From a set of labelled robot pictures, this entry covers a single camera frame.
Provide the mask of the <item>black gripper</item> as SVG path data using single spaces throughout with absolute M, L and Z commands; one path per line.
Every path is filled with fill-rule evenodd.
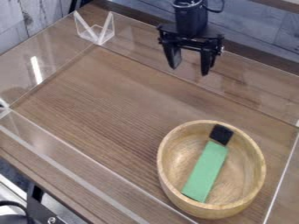
M 213 9 L 209 0 L 174 0 L 172 24 L 159 24 L 159 44 L 163 46 L 164 55 L 171 69 L 183 61 L 182 49 L 200 53 L 200 73 L 206 76 L 214 67 L 217 56 L 222 54 L 223 35 L 210 34 L 209 15 L 225 11 L 226 0 L 222 6 Z

